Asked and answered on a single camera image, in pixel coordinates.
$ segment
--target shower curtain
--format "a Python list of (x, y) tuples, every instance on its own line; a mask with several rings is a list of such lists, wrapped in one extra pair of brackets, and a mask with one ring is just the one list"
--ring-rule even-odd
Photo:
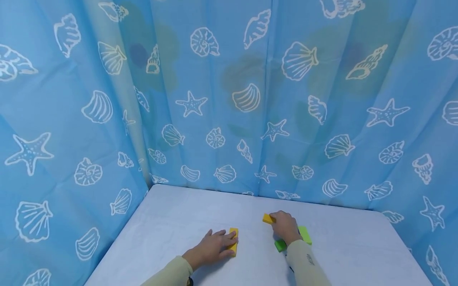
[(376, 210), (457, 284), (457, 12), (0, 2), (0, 284), (83, 285), (152, 183)]

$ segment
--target finger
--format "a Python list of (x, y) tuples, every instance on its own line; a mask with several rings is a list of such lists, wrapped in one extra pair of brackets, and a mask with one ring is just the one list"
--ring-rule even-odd
[(233, 250), (229, 250), (229, 249), (224, 250), (218, 255), (218, 260), (222, 260), (224, 258), (231, 257), (234, 254), (235, 254), (235, 252)]

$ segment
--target table surface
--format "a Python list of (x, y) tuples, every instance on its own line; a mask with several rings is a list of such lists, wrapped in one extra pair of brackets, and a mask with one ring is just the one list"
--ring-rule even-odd
[(237, 256), (193, 274), (199, 286), (295, 285), (264, 213), (284, 210), (306, 226), (333, 286), (431, 286), (381, 213), (328, 205), (154, 185), (86, 286), (138, 286), (204, 234), (239, 229)]

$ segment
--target arm sleeve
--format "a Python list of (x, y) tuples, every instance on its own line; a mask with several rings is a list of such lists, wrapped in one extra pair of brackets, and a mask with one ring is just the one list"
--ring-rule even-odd
[(191, 274), (192, 268), (186, 259), (177, 256), (141, 286), (186, 286)]
[(288, 246), (286, 260), (294, 271), (297, 286), (331, 286), (312, 249), (305, 241), (292, 242)]

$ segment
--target seashell print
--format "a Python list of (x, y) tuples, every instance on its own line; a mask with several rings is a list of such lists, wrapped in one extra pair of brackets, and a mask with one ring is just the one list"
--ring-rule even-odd
[(207, 27), (198, 28), (191, 34), (191, 49), (201, 57), (208, 54), (219, 56), (218, 42)]
[(82, 261), (92, 258), (98, 246), (100, 235), (96, 227), (91, 228), (82, 238), (75, 241), (76, 255)]
[(189, 169), (188, 166), (181, 166), (180, 173), (186, 180), (190, 182), (195, 182), (200, 178), (200, 171)]
[(73, 177), (77, 185), (89, 186), (97, 183), (103, 174), (102, 166), (92, 164), (88, 158), (84, 157), (83, 161), (78, 163)]
[(154, 161), (158, 164), (165, 164), (167, 162), (167, 158), (165, 155), (159, 151), (159, 150), (154, 150), (151, 148), (148, 148), (148, 154), (153, 158)]
[(239, 144), (237, 145), (237, 150), (248, 162), (250, 162), (250, 164), (253, 164), (253, 157), (251, 157), (250, 148), (246, 144), (245, 140), (240, 140)]
[(231, 165), (224, 165), (221, 168), (216, 168), (215, 174), (213, 174), (220, 182), (230, 183), (237, 177), (237, 172), (232, 168)]
[(418, 174), (420, 179), (425, 185), (428, 185), (432, 179), (432, 168), (434, 164), (432, 163), (431, 156), (429, 154), (424, 154), (420, 158), (415, 159), (412, 162), (415, 173)]
[(330, 198), (334, 198), (340, 194), (343, 194), (348, 188), (348, 185), (339, 184), (335, 179), (330, 179), (324, 182), (322, 191), (325, 195)]
[(99, 42), (98, 53), (100, 54), (100, 60), (104, 65), (105, 71), (109, 75), (120, 74), (122, 64), (125, 60), (127, 60), (127, 58), (122, 53), (121, 48), (118, 45), (116, 47), (112, 47), (103, 42)]
[(63, 16), (59, 23), (54, 24), (54, 37), (61, 52), (69, 58), (71, 50), (81, 42), (81, 33), (73, 14)]
[[(363, 10), (366, 7), (362, 0), (320, 0), (320, 2), (323, 9), (323, 14), (328, 19), (333, 19), (337, 16), (339, 18), (345, 18), (346, 16)], [(327, 10), (325, 2), (332, 2), (334, 5), (334, 10)]]
[(98, 6), (113, 22), (121, 22), (124, 17), (129, 15), (129, 11), (126, 8), (113, 2), (99, 2)]
[(132, 192), (129, 189), (121, 189), (114, 203), (110, 203), (111, 215), (125, 215), (132, 201)]
[(393, 185), (390, 181), (385, 181), (380, 185), (372, 185), (370, 188), (364, 191), (367, 194), (369, 200), (379, 200), (391, 194), (393, 191)]
[(398, 223), (404, 220), (404, 216), (390, 210), (382, 211), (382, 214), (390, 221), (390, 223)]
[(279, 190), (275, 190), (275, 192), (277, 193), (277, 196), (281, 198), (282, 200), (300, 199), (300, 196), (298, 194), (290, 194), (288, 192), (279, 191)]
[(185, 137), (182, 136), (172, 124), (167, 124), (162, 128), (162, 138), (164, 138), (165, 142), (170, 146), (175, 146), (177, 144), (183, 145), (185, 141)]
[(91, 101), (81, 108), (84, 117), (94, 123), (107, 123), (113, 116), (113, 105), (105, 92), (95, 90), (92, 94)]
[(404, 143), (404, 141), (394, 142), (387, 148), (383, 149), (380, 154), (378, 154), (378, 159), (380, 162), (383, 164), (396, 163), (404, 154), (404, 151), (402, 150)]
[(340, 155), (348, 156), (354, 148), (356, 147), (351, 145), (348, 134), (341, 134), (329, 140), (324, 149), (324, 153), (331, 159)]
[(159, 46), (156, 44), (146, 65), (146, 73), (157, 75), (160, 72)]
[(49, 269), (42, 268), (33, 272), (22, 286), (50, 286), (51, 272)]
[(426, 53), (431, 60), (445, 57), (458, 59), (458, 26), (447, 28), (434, 36)]
[(442, 118), (448, 124), (458, 126), (458, 101), (449, 101), (445, 104)]
[(232, 100), (241, 112), (251, 112), (255, 110), (261, 102), (259, 88), (250, 83), (248, 87), (240, 92), (232, 93)]
[(49, 218), (53, 213), (49, 210), (48, 201), (42, 204), (20, 202), (16, 209), (16, 229), (19, 237), (27, 243), (37, 243), (49, 237)]
[(245, 50), (248, 49), (254, 41), (261, 39), (267, 34), (271, 14), (272, 11), (267, 9), (248, 21), (243, 39)]
[(428, 250), (426, 251), (426, 264), (428, 264), (431, 272), (436, 275), (436, 277), (444, 284), (444, 286), (450, 286), (450, 283), (448, 282), (448, 279), (442, 271), (441, 265), (439, 264), (439, 259), (436, 253), (434, 253), (434, 249), (431, 245), (428, 246)]
[(377, 67), (378, 62), (382, 59), (388, 45), (383, 45), (374, 50), (367, 58), (357, 63), (354, 68), (345, 77), (346, 80), (362, 80), (365, 79), (371, 71)]
[(118, 152), (118, 166), (130, 168), (134, 166), (134, 162), (124, 152)]
[(313, 176), (313, 169), (309, 166), (293, 166), (291, 171), (293, 172), (294, 178), (301, 181), (308, 180)]
[(17, 51), (0, 44), (0, 81), (11, 81), (18, 74), (32, 75), (38, 70), (32, 63)]
[(222, 147), (226, 142), (226, 139), (221, 135), (221, 128), (218, 127), (213, 128), (212, 131), (207, 134), (205, 141), (207, 141), (207, 144), (209, 144), (210, 147), (216, 149)]
[(169, 180), (167, 180), (165, 178), (162, 178), (162, 177), (159, 177), (159, 176), (154, 176), (151, 173), (149, 174), (149, 176), (153, 180), (153, 183), (168, 183), (169, 182)]
[(309, 95), (309, 114), (315, 117), (320, 125), (324, 124), (327, 115), (326, 103), (322, 102), (319, 98)]
[(316, 47), (309, 50), (299, 42), (294, 42), (282, 58), (282, 71), (286, 78), (300, 81), (314, 65), (318, 65)]
[(143, 94), (143, 92), (139, 91), (135, 86), (134, 86), (134, 90), (135, 90), (135, 95), (137, 95), (137, 100), (138, 100), (138, 103), (143, 106), (145, 108), (146, 111), (149, 112), (149, 104), (148, 104), (148, 100), (146, 99), (145, 95)]

